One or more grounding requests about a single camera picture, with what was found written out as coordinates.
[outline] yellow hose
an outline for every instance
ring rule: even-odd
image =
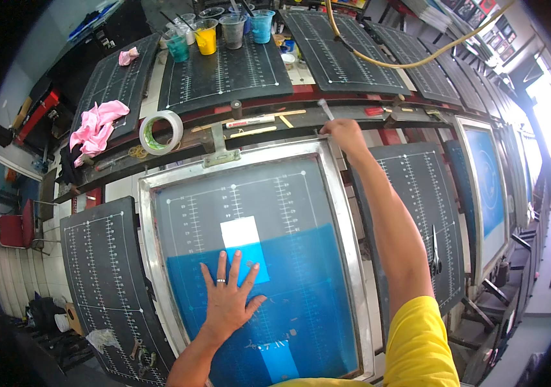
[[[441,55],[445,51],[449,50],[453,46],[459,45],[460,43],[462,43],[465,40],[469,39],[471,36],[479,33],[479,31],[482,31],[484,28],[486,28],[486,26],[488,26],[490,23],[494,22],[499,16],[503,15],[503,13],[508,8],[510,8],[512,6],[512,4],[514,4],[514,3],[516,3],[516,0],[511,0],[508,4],[504,5],[503,8],[501,8],[499,10],[499,12],[497,12],[493,17],[491,17],[490,20],[488,20],[486,23],[484,23],[483,25],[481,25],[477,29],[473,30],[472,32],[468,33],[467,35],[463,36],[462,38],[460,38],[458,40],[454,40],[453,42],[449,43],[445,47],[440,48],[434,54],[427,57],[426,59],[422,59],[419,62],[409,63],[409,64],[404,64],[403,65],[403,64],[393,64],[393,63],[385,63],[385,62],[377,61],[377,60],[372,59],[368,56],[365,56],[361,52],[359,52],[359,51],[355,50],[354,48],[350,47],[350,45],[344,40],[344,37],[342,37],[340,35],[340,31],[338,30],[338,26],[335,25],[335,19],[333,18],[333,11],[331,9],[331,1],[330,0],[325,1],[325,5],[327,6],[327,15],[329,16],[329,24],[331,24],[331,29],[333,30],[333,34],[335,35],[335,37],[340,39],[342,41],[342,43],[344,43],[346,46],[348,46],[350,49],[352,49],[353,54],[355,54],[359,58],[362,58],[363,60],[365,60],[367,62],[374,63],[377,66],[389,67],[389,68],[392,68],[392,69],[411,69],[413,67],[418,67],[418,66],[425,65],[426,63],[428,63],[431,60],[433,60],[434,58],[438,57],[439,55]]]

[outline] blue emulsion screen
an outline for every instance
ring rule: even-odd
[[[499,168],[490,134],[465,130],[480,186],[484,238],[505,219]]]
[[[267,265],[265,262],[265,257],[262,253],[262,246],[260,242],[245,244],[243,246],[227,247],[226,254],[228,254],[229,264],[233,262],[234,252],[237,250],[240,250],[242,253],[241,265],[239,266],[239,281],[237,281],[238,286],[241,286],[243,281],[245,281],[245,277],[248,276],[252,265],[256,262],[260,263],[261,267],[258,271],[258,275],[256,275],[254,283],[266,283],[271,280],[271,278],[269,278],[269,272],[267,270]]]
[[[214,385],[270,386],[295,377],[336,378],[357,370],[333,226],[328,223],[261,245],[271,280],[256,284],[248,299],[264,294],[267,300],[215,354],[210,374]],[[172,290],[192,340],[207,316],[199,263],[215,278],[218,257],[219,250],[214,250],[168,258]],[[277,342],[285,344],[278,348]],[[273,353],[265,354],[265,345]]]
[[[250,299],[267,300],[213,358],[216,387],[357,375],[360,358],[343,258],[314,158],[218,172],[157,191],[155,222],[183,327],[196,337],[221,250],[243,252],[240,282],[261,269]]]

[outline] wrench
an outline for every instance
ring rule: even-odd
[[[135,360],[135,352],[138,351],[138,346],[142,344],[142,339],[138,340],[135,337],[133,338],[133,349],[131,351],[131,354],[129,355],[129,358],[131,360]]]

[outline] tape roll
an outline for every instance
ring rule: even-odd
[[[166,120],[172,127],[172,138],[167,144],[160,144],[153,138],[153,123],[159,120]],[[183,122],[175,112],[162,110],[147,116],[140,125],[140,143],[150,154],[161,156],[172,151],[181,141],[183,136]]]

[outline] white bucket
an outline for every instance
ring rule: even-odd
[[[69,329],[71,329],[69,327],[69,320],[67,320],[67,315],[65,313],[55,314],[54,321],[56,321],[56,326],[61,332],[67,332]]]

